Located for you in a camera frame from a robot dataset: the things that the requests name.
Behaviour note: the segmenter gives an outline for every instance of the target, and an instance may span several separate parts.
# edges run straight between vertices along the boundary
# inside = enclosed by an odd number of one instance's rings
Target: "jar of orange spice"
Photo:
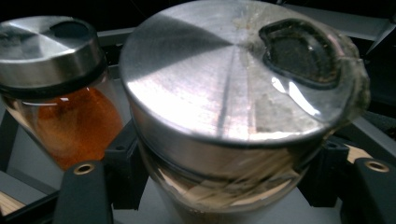
[[[0,23],[0,93],[9,113],[66,170],[101,160],[122,121],[95,30],[69,17]]]

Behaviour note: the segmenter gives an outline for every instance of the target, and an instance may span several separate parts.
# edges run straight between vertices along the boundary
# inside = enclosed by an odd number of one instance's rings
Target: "silver cap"
[[[0,23],[2,93],[58,87],[104,65],[96,32],[84,21],[40,16]]]
[[[347,37],[256,1],[196,1],[154,15],[124,45],[120,75],[154,148],[176,147],[179,136],[282,146],[326,135],[369,102]]]

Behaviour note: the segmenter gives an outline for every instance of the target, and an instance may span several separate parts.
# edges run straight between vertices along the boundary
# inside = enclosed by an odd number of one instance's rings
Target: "metal lid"
[[[347,37],[256,1],[195,1],[154,15],[124,45],[120,75],[133,108],[169,130],[221,143],[324,135],[369,102]],[[135,122],[148,142],[167,138]]]
[[[104,67],[96,32],[84,21],[41,16],[0,23],[3,94],[34,98],[66,93],[98,77]]]

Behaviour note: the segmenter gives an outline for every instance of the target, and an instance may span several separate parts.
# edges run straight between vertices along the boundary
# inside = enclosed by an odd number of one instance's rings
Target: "orange spice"
[[[47,101],[38,109],[37,134],[63,170],[81,161],[101,160],[121,129],[116,107],[95,88]]]

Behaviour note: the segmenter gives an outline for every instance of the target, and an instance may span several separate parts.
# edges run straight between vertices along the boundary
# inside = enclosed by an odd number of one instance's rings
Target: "stainless steel lid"
[[[68,92],[92,81],[105,66],[96,32],[85,21],[41,16],[0,23],[3,94],[39,97]]]
[[[255,1],[195,1],[154,15],[124,45],[120,75],[153,147],[170,147],[179,134],[287,144],[329,133],[369,102],[347,37]]]

